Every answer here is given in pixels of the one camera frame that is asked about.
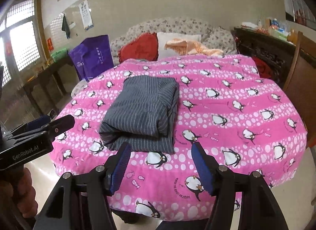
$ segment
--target finger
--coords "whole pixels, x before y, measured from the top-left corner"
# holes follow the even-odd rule
[[[0,192],[5,192],[8,196],[13,196],[13,187],[9,182],[0,181]]]
[[[17,186],[17,190],[20,195],[26,194],[32,187],[31,172],[28,170],[28,168],[24,168],[23,172],[24,175],[20,179]]]
[[[37,204],[36,201],[34,201],[33,203],[33,207],[27,212],[23,214],[24,218],[31,218],[31,217],[35,217],[37,215],[37,209],[38,209],[39,205]]]
[[[22,214],[27,213],[32,209],[35,201],[35,194],[36,192],[34,187],[31,187],[29,192],[27,192],[18,202],[17,207]]]

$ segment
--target wooden chair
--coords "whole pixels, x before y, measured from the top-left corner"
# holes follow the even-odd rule
[[[300,56],[301,50],[311,55],[312,63]],[[307,146],[316,145],[316,43],[298,32],[296,49],[283,91],[294,104],[308,130]]]

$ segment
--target peach fringed towel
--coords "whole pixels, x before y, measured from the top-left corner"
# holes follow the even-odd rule
[[[221,49],[209,49],[198,41],[174,38],[167,41],[165,49],[172,49],[179,55],[205,54],[224,57]]]

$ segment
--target red fabric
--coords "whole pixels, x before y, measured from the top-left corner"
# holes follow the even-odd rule
[[[257,57],[252,57],[254,62],[256,63],[256,66],[258,68],[259,76],[261,78],[271,78],[273,75],[272,69],[268,66],[267,63],[262,61],[261,59]]]
[[[144,33],[136,40],[126,44],[119,50],[119,62],[133,58],[156,61],[158,58],[158,39],[156,33]]]

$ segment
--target pillow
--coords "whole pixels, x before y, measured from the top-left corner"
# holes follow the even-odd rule
[[[158,57],[157,34],[144,33],[134,41],[123,46],[118,52],[120,63],[131,58],[156,61]]]
[[[201,35],[185,35],[185,34],[177,34],[177,33],[157,33],[158,39],[158,60],[179,56],[174,50],[172,49],[165,49],[165,44],[167,41],[172,40],[173,38],[185,39],[185,40],[193,40],[200,42],[202,39]]]

